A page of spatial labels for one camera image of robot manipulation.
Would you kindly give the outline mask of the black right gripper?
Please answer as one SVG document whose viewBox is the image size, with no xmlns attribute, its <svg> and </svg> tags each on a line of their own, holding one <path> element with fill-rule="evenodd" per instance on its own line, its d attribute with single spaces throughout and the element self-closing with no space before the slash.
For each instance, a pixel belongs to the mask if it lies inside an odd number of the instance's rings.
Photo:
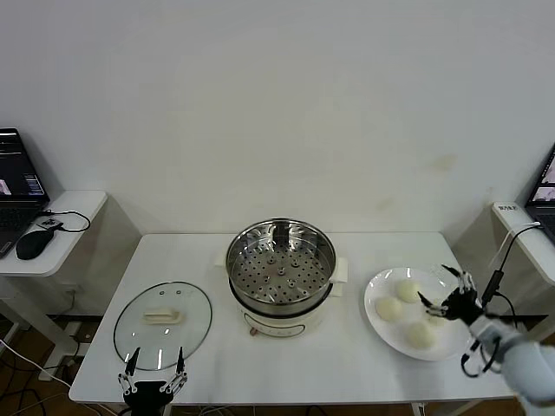
<svg viewBox="0 0 555 416">
<path fill-rule="evenodd" d="M 473 324 L 482 315 L 482 307 L 477 303 L 478 294 L 473 289 L 472 276 L 464 270 L 457 270 L 446 264 L 441 267 L 456 278 L 457 287 L 444 301 L 444 306 L 432 303 L 419 292 L 418 296 L 426 313 L 431 316 L 444 316 L 449 321 L 461 320 L 465 324 Z"/>
</svg>

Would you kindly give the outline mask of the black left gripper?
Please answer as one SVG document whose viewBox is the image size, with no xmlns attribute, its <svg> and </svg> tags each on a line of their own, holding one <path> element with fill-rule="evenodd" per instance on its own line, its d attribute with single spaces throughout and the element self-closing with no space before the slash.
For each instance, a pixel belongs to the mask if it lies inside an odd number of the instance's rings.
<svg viewBox="0 0 555 416">
<path fill-rule="evenodd" d="M 183 348 L 179 350 L 175 374 L 167 383 L 162 380 L 148 380 L 134 383 L 134 373 L 139 354 L 140 347 L 137 347 L 134 353 L 126 358 L 124 372 L 118 374 L 118 382 L 124 393 L 123 399 L 127 405 L 122 410 L 122 414 L 131 416 L 158 416 L 163 413 L 164 407 L 173 400 L 174 394 L 178 393 L 187 382 Z"/>
</svg>

